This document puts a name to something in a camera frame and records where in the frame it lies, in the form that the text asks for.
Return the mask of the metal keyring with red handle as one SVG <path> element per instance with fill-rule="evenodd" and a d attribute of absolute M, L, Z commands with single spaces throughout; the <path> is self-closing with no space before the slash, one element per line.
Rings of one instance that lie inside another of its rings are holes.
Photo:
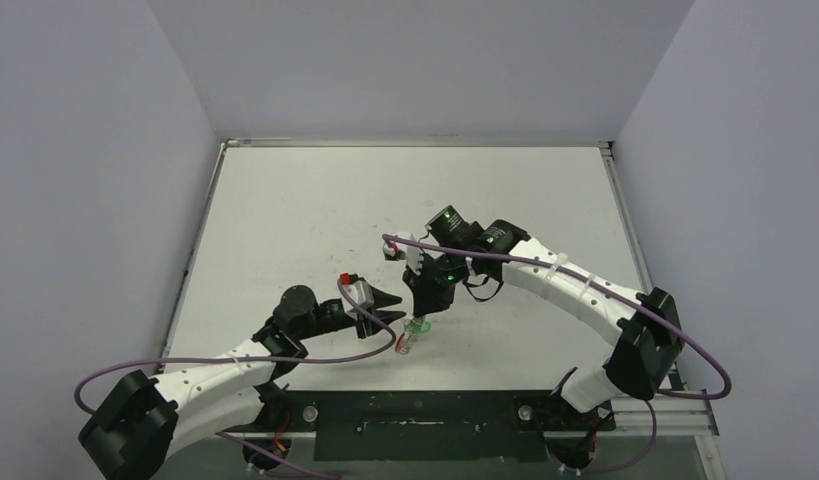
<path fill-rule="evenodd" d="M 431 329 L 431 323 L 425 317 L 411 318 L 404 323 L 404 331 L 398 338 L 394 350 L 399 355 L 406 355 L 419 338 Z"/>

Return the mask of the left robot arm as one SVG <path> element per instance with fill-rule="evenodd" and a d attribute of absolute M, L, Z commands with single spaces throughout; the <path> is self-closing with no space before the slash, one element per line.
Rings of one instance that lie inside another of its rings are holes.
<path fill-rule="evenodd" d="M 312 361 L 304 340 L 348 328 L 364 339 L 405 315 L 395 308 L 401 297 L 357 275 L 337 288 L 339 298 L 323 302 L 305 285 L 288 288 L 259 330 L 217 357 L 162 358 L 166 369 L 153 376 L 142 370 L 148 360 L 90 374 L 74 390 L 90 415 L 80 445 L 107 479 L 149 479 L 179 450 L 229 428 L 275 428 L 284 405 L 272 384 Z"/>

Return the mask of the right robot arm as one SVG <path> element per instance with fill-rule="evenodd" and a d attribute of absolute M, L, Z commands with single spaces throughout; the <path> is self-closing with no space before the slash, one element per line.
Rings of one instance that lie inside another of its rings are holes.
<path fill-rule="evenodd" d="M 413 316 L 451 307 L 457 285 L 471 278 L 495 281 L 549 302 L 593 330 L 611 348 L 592 367 L 575 367 L 554 388 L 553 421 L 573 429 L 605 401 L 628 396 L 653 399 L 684 347 L 676 303 L 667 292 L 617 285 L 545 247 L 526 230 L 502 219 L 484 227 L 466 221 L 452 206 L 425 226 L 434 242 L 393 234 L 383 255 L 405 264 Z"/>

